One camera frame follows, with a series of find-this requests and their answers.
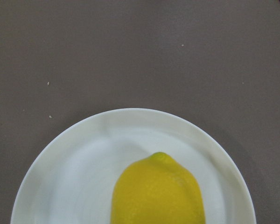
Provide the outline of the yellow lemon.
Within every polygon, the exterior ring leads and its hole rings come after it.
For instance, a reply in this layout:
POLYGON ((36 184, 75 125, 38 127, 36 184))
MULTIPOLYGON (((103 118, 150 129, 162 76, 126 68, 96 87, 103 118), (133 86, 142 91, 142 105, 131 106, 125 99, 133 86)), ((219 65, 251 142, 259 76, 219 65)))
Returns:
POLYGON ((112 224, 204 224, 195 177, 171 156, 157 152, 129 165, 113 194, 112 224))

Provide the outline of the white plate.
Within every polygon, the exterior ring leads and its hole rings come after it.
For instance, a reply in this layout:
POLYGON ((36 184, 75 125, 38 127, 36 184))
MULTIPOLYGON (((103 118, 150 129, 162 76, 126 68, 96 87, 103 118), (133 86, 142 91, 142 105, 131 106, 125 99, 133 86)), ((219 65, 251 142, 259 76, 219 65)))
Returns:
POLYGON ((256 223, 248 187, 226 151, 192 123, 143 108, 93 115, 51 141, 20 185, 11 223, 107 224, 122 171, 156 152, 195 176, 207 223, 256 223))

